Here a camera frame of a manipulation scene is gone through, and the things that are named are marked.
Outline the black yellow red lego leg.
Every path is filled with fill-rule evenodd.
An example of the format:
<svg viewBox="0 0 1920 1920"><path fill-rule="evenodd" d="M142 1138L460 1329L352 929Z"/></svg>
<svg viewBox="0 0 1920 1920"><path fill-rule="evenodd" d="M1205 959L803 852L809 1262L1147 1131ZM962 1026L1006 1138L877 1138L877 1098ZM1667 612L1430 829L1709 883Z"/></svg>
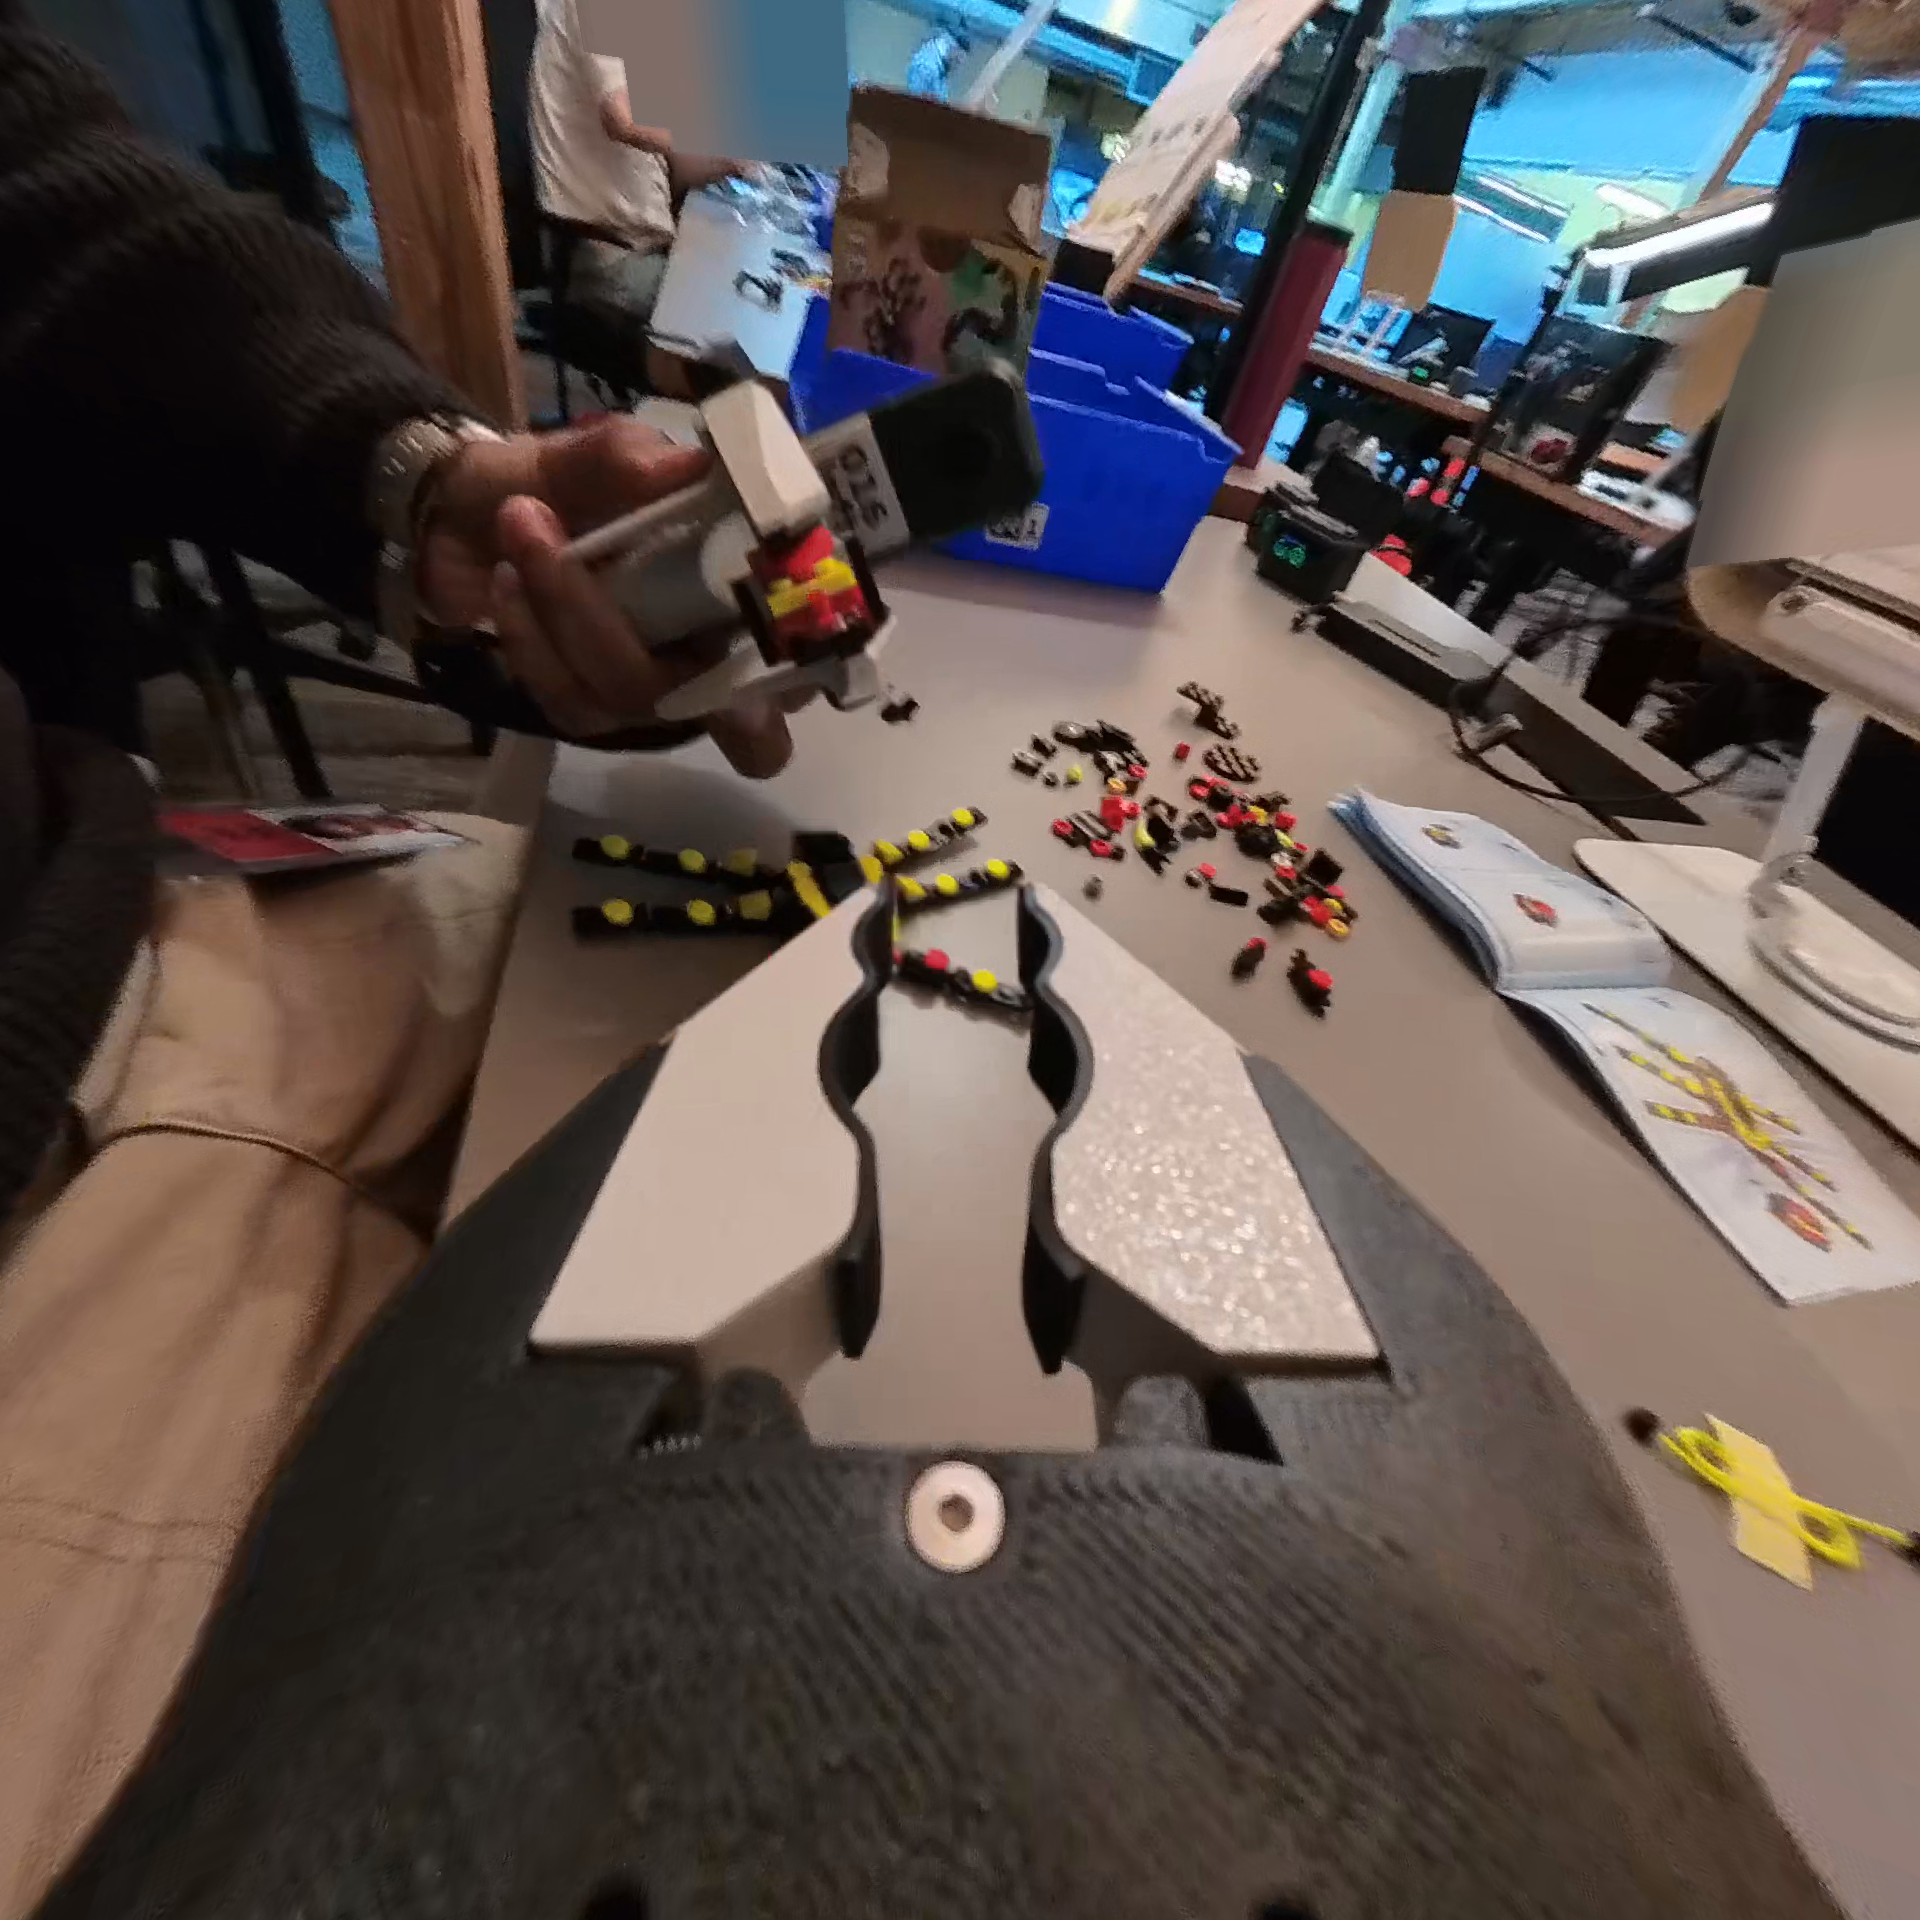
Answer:
<svg viewBox="0 0 1920 1920"><path fill-rule="evenodd" d="M1004 970L971 970L947 942L893 942L893 983L980 1017L1032 1017L1032 996Z"/></svg>

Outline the black flat box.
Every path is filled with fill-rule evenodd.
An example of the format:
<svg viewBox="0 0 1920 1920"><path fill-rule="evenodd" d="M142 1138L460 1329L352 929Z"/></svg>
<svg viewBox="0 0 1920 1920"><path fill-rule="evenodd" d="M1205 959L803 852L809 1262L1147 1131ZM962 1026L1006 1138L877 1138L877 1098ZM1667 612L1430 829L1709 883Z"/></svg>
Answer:
<svg viewBox="0 0 1920 1920"><path fill-rule="evenodd" d="M1469 705L1504 668L1504 645L1469 626L1421 626L1351 589L1330 604L1316 631L1421 705Z"/></svg>

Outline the background wooden workbench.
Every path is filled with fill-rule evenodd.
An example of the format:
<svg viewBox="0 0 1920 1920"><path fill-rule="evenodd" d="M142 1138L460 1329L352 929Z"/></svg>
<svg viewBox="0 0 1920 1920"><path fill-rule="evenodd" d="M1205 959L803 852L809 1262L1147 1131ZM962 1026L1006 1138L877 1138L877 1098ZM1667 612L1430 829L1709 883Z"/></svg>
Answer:
<svg viewBox="0 0 1920 1920"><path fill-rule="evenodd" d="M1348 385L1348 395L1414 410L1421 426L1455 426L1447 453L1455 453L1466 472L1484 472L1484 478L1504 478L1512 494L1533 494L1533 502L1550 502L1550 510L1569 510L1569 521L1595 521L1595 528L1608 528L1608 534L1636 534L1636 547L1678 534L1678 521L1657 521L1657 510L1640 510L1640 502L1621 502L1621 494L1595 494L1595 485L1550 478L1550 472L1533 472L1533 467L1512 467L1512 453L1495 453L1495 452L1469 453L1469 429L1495 426L1484 404L1455 404L1455 395L1440 395L1440 385L1408 385L1408 379L1390 379L1386 363L1330 349L1330 346L1316 346L1305 371L1330 379L1330 385Z"/></svg>

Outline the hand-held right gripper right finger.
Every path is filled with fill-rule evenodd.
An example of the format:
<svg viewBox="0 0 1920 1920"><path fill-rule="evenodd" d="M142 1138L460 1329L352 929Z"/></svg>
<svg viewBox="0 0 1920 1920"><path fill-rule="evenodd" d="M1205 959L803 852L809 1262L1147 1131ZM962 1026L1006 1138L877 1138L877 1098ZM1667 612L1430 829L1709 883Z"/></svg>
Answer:
<svg viewBox="0 0 1920 1920"><path fill-rule="evenodd" d="M1027 1335L1046 1374L1368 1374L1338 1236L1237 1041L1055 892L1013 893L1046 1098L1027 1199Z"/></svg>

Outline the yellow black striped lego piece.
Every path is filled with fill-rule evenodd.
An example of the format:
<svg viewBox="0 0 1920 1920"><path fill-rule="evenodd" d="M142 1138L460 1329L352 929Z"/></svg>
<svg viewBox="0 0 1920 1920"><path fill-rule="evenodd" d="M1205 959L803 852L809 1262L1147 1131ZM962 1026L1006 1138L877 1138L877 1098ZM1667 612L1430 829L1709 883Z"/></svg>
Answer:
<svg viewBox="0 0 1920 1920"><path fill-rule="evenodd" d="M845 893L866 893L877 883L892 883L892 867L869 852L856 852L845 829L789 829L784 929L818 929L818 917L832 917Z"/></svg>

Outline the black red pole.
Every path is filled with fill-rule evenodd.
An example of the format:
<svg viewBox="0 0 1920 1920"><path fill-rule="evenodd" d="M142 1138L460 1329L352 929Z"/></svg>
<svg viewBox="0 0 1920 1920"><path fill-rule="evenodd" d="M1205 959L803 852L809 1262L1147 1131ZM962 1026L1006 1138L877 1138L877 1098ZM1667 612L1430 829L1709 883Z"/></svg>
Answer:
<svg viewBox="0 0 1920 1920"><path fill-rule="evenodd" d="M1237 472L1265 467L1283 404L1305 371L1316 318L1321 318L1330 280L1338 280L1338 243L1348 231L1316 227L1316 196L1321 196L1321 174L1330 174L1330 163L1351 128L1351 107L1368 87L1386 0L1338 0L1330 18L1338 18L1330 76L1316 87L1283 211L1265 227L1247 305L1224 330L1224 349L1217 349L1217 379L1205 379L1205 426L1237 452Z"/></svg>

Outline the wooden post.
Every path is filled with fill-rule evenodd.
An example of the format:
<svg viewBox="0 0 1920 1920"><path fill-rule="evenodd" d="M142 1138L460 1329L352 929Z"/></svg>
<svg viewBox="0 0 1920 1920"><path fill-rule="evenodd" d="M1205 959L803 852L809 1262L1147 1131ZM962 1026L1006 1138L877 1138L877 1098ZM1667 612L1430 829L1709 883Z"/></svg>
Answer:
<svg viewBox="0 0 1920 1920"><path fill-rule="evenodd" d="M525 426L482 0L328 0L401 336Z"/></svg>

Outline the tilted cardboard sheet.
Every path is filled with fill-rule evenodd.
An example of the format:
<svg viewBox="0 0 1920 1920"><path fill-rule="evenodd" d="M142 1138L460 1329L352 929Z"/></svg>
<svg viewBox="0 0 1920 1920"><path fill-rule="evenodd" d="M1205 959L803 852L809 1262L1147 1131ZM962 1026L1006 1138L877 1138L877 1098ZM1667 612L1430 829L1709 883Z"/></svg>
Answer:
<svg viewBox="0 0 1920 1920"><path fill-rule="evenodd" d="M1201 203L1217 163L1237 147L1237 107L1283 76L1292 38L1321 18L1321 0L1234 0L1205 38L1178 63L1178 84L1125 128L1125 150L1103 172L1091 215L1055 251L1055 280L1098 254L1098 296L1124 305L1171 227Z"/></svg>

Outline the person's black sweater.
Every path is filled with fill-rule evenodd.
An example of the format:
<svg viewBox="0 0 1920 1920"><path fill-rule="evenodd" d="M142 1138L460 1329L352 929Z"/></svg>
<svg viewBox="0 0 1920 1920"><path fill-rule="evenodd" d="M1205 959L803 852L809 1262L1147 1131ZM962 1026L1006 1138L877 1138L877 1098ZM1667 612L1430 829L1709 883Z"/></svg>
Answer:
<svg viewBox="0 0 1920 1920"><path fill-rule="evenodd" d="M37 1188L158 893L158 806L0 679L0 1218Z"/></svg>

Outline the red printed leaflet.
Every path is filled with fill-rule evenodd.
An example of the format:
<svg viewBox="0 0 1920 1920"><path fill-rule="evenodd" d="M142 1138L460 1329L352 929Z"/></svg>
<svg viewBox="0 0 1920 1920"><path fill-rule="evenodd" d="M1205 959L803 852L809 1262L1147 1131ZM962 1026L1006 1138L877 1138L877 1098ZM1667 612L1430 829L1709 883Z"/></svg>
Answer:
<svg viewBox="0 0 1920 1920"><path fill-rule="evenodd" d="M308 806L158 806L158 867L184 883L286 883L286 869L352 869L461 852L461 829L382 806L382 797L308 797Z"/></svg>

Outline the printed cardboard box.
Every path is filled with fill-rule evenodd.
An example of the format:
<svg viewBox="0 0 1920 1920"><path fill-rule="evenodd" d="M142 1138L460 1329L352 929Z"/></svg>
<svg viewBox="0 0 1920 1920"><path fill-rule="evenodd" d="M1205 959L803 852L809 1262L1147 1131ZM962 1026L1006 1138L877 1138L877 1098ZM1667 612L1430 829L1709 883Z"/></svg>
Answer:
<svg viewBox="0 0 1920 1920"><path fill-rule="evenodd" d="M825 349L1027 379L1046 291L1046 172L1046 128L856 84Z"/></svg>

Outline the beige tape strip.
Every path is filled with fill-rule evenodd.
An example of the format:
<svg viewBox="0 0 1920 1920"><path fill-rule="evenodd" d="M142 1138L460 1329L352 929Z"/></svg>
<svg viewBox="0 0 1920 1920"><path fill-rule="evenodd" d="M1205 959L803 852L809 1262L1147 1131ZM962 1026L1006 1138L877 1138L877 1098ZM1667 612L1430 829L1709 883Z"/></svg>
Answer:
<svg viewBox="0 0 1920 1920"><path fill-rule="evenodd" d="M1820 1581L1820 1568L1852 1568L1852 1580L1865 1568L1857 1527L1835 1502L1812 1502L1767 1440L1707 1414L1707 1464L1709 1464L1709 1488L1726 1496L1726 1544L1753 1568L1804 1590Z"/></svg>

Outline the pile of loose lego pieces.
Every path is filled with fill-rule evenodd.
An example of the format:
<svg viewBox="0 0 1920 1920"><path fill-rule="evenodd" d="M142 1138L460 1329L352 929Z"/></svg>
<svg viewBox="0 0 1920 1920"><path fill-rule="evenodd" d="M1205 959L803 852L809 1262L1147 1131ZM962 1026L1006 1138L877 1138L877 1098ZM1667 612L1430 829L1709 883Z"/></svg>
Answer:
<svg viewBox="0 0 1920 1920"><path fill-rule="evenodd" d="M1359 929L1348 859L1305 829L1305 806L1205 679L1178 679L1163 727L1103 709L1027 727L1004 765L1032 784L1069 907L1125 929L1171 917L1234 983L1292 980L1330 1017L1330 950Z"/></svg>

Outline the person's left forearm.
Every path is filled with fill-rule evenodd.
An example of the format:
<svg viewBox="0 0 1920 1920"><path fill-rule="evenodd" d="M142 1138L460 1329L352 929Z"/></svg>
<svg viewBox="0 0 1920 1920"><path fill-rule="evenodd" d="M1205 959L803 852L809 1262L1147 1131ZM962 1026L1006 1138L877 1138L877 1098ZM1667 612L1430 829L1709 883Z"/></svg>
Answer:
<svg viewBox="0 0 1920 1920"><path fill-rule="evenodd" d="M37 727L142 743L135 563L226 547L372 614L377 453L461 404L294 215L158 150L0 10L0 673Z"/></svg>

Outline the blue plastic bin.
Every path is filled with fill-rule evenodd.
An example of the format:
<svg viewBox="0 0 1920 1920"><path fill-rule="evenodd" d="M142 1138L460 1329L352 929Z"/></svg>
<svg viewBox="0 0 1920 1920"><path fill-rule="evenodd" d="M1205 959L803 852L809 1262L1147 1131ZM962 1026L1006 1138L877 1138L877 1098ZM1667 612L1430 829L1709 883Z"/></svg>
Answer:
<svg viewBox="0 0 1920 1920"><path fill-rule="evenodd" d="M803 336L784 410L866 563L947 547L1114 589L1163 589L1237 467L1205 419L1055 349L920 379Z"/></svg>
<svg viewBox="0 0 1920 1920"><path fill-rule="evenodd" d="M1046 280L1041 318L1032 318L1032 349L1103 371L1114 385L1171 395L1193 336L1178 318L1114 310L1103 296Z"/></svg>

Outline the white lamp bar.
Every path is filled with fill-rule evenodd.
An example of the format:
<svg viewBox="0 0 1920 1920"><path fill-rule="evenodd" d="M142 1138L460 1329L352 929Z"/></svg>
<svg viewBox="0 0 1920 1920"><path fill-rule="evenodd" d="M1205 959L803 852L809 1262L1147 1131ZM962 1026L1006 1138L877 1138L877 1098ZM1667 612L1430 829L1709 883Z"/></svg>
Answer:
<svg viewBox="0 0 1920 1920"><path fill-rule="evenodd" d="M1576 251L1562 305L1651 305L1720 270L1753 270L1759 231L1780 215L1767 186L1726 186L1698 211L1672 211L1657 227L1620 227L1603 243Z"/></svg>

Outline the grey background table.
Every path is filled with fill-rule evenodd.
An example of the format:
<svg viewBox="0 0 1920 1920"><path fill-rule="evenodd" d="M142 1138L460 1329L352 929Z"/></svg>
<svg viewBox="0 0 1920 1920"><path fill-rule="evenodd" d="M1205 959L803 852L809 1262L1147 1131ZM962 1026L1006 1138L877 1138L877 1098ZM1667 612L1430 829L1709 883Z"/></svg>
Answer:
<svg viewBox="0 0 1920 1920"><path fill-rule="evenodd" d="M675 363L744 363L784 385L825 291L832 254L818 231L789 231L734 196L685 196L650 346Z"/></svg>

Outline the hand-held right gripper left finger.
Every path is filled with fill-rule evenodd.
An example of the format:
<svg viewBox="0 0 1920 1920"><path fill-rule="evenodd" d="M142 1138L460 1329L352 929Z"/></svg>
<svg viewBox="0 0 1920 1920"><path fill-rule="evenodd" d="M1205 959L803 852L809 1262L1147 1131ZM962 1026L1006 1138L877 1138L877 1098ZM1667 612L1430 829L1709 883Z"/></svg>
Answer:
<svg viewBox="0 0 1920 1920"><path fill-rule="evenodd" d="M866 1362L877 1149L856 1098L892 980L893 892L856 892L666 1041L525 1356L685 1374Z"/></svg>

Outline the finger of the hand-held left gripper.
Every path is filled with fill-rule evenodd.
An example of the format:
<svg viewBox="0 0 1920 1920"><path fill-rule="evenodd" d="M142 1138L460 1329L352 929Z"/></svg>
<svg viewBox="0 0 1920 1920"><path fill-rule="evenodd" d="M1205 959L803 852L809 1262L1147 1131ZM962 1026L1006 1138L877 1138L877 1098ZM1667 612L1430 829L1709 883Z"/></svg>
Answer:
<svg viewBox="0 0 1920 1920"><path fill-rule="evenodd" d="M734 640L712 673L678 679L655 717L712 717L734 705L784 705L784 695L825 695L832 709L877 705L877 654L892 640L866 640L845 654L818 654L818 668L767 668L751 640Z"/></svg>
<svg viewBox="0 0 1920 1920"><path fill-rule="evenodd" d="M767 385L744 379L693 419L751 534L809 534L832 510L832 485Z"/></svg>

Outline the silver wristwatch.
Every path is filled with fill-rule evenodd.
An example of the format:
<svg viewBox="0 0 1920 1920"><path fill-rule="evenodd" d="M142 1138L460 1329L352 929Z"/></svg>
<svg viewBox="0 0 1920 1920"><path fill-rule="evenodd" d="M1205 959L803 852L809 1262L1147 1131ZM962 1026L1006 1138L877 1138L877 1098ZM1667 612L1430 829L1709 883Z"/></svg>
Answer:
<svg viewBox="0 0 1920 1920"><path fill-rule="evenodd" d="M424 502L438 485L438 472L461 453L461 452L495 452L504 429L482 426L482 419L401 419L377 453L372 453L372 528L377 528L377 550L419 550L419 528L424 528Z"/></svg>

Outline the black device with green light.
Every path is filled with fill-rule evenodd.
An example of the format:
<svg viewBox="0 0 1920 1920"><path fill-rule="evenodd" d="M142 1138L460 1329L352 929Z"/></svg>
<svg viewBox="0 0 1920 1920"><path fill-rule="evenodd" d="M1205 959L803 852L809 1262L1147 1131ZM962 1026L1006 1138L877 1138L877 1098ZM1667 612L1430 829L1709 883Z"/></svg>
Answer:
<svg viewBox="0 0 1920 1920"><path fill-rule="evenodd" d="M1247 510L1247 550L1255 550L1255 579L1270 589L1292 589L1299 612L1330 612L1348 604L1348 584L1359 579L1368 563L1368 534L1330 521L1316 494L1299 485L1265 485L1255 510Z"/></svg>

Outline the red black yellow lego body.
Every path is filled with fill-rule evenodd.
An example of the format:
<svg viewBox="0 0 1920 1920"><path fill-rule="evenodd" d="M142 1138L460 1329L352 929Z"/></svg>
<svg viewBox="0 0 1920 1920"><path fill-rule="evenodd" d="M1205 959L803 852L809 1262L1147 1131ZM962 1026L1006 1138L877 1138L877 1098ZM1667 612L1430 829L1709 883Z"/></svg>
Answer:
<svg viewBox="0 0 1920 1920"><path fill-rule="evenodd" d="M892 626L866 547L845 547L832 521L751 547L734 612L764 668L839 668Z"/></svg>

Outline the black metal chair frame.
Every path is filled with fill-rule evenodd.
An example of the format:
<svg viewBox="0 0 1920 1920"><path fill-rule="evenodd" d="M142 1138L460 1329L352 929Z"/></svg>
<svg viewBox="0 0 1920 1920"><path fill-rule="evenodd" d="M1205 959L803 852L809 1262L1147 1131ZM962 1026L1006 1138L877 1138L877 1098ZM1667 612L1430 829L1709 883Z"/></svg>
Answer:
<svg viewBox="0 0 1920 1920"><path fill-rule="evenodd" d="M334 797L294 692L438 709L395 640L226 547L158 547L125 567L135 692L184 679L241 797L261 797L251 709L294 797Z"/></svg>

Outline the lego instruction booklet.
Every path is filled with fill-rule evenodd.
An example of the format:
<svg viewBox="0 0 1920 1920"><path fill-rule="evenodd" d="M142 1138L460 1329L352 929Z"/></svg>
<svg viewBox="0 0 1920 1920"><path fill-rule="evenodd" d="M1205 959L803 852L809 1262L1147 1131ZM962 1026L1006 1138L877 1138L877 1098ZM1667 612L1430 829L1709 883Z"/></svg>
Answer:
<svg viewBox="0 0 1920 1920"><path fill-rule="evenodd" d="M1495 1003L1569 1041L1780 1304L1920 1283L1920 1218L1726 1012L1672 983L1651 911L1466 806L1338 792L1330 820L1484 950Z"/></svg>

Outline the white computer monitor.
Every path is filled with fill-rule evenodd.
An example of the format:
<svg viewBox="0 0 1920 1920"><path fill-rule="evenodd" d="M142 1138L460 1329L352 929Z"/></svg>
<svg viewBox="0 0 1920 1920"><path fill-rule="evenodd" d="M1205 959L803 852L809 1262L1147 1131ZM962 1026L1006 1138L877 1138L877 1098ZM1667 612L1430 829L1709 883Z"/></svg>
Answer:
<svg viewBox="0 0 1920 1920"><path fill-rule="evenodd" d="M1753 243L1698 567L1920 579L1920 124L1820 111Z"/></svg>

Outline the white monitor stand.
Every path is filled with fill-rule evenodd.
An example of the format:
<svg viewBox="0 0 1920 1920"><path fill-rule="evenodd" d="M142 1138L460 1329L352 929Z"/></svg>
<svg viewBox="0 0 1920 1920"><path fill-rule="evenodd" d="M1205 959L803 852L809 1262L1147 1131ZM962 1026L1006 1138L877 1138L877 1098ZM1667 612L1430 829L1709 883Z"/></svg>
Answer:
<svg viewBox="0 0 1920 1920"><path fill-rule="evenodd" d="M1920 735L1920 547L1720 563L1689 579L1689 612L1709 640L1820 692L1804 779L1759 859L1576 843L1576 867L1889 1138L1920 1148L1920 970L1812 893L1820 823L1865 717Z"/></svg>

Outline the person's beige trousers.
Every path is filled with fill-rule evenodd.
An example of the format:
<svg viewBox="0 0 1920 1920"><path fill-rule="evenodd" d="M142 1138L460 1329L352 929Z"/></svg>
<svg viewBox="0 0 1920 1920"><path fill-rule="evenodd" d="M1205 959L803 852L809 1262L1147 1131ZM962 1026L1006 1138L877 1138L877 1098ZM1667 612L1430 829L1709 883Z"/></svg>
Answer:
<svg viewBox="0 0 1920 1920"><path fill-rule="evenodd" d="M142 1757L308 1410L424 1262L525 829L158 883L80 1148L0 1236L0 1909Z"/></svg>

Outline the person's left hand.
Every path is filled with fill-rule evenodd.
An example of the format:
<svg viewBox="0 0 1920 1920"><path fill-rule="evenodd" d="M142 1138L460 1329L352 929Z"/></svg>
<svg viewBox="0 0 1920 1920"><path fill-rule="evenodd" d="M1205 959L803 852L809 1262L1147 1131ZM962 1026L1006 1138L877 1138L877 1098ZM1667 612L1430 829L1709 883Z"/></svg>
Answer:
<svg viewBox="0 0 1920 1920"><path fill-rule="evenodd" d="M655 705L712 673L728 640L639 645L634 614L565 547L693 478L703 452L675 452L634 419L476 444L424 494L419 612L482 631L565 743L655 727Z"/></svg>

